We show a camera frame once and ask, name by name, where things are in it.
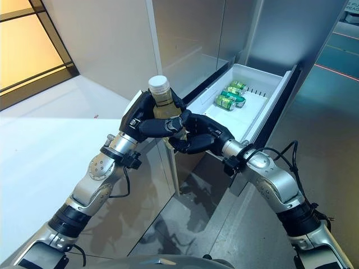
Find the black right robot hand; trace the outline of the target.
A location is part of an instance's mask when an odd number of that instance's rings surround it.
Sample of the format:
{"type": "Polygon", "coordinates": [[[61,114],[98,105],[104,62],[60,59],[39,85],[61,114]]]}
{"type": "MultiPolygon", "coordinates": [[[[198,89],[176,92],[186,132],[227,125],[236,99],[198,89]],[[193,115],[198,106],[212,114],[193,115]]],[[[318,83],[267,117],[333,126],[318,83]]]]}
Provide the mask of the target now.
{"type": "Polygon", "coordinates": [[[228,128],[201,114],[185,110],[181,114],[183,126],[187,131],[186,139],[169,138],[169,143],[183,154],[197,154],[210,150],[216,156],[222,156],[222,148],[234,139],[228,128]]]}

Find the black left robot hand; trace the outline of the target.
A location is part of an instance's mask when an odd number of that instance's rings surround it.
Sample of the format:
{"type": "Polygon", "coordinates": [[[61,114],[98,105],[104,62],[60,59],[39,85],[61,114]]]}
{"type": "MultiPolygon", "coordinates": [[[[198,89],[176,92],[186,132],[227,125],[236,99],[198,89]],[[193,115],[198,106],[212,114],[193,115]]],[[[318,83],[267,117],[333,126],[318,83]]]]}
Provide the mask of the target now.
{"type": "Polygon", "coordinates": [[[153,108],[155,99],[150,91],[140,91],[127,113],[121,119],[119,130],[139,143],[147,138],[171,137],[179,133],[191,112],[177,94],[171,90],[173,104],[181,113],[173,118],[156,119],[153,108]]]}

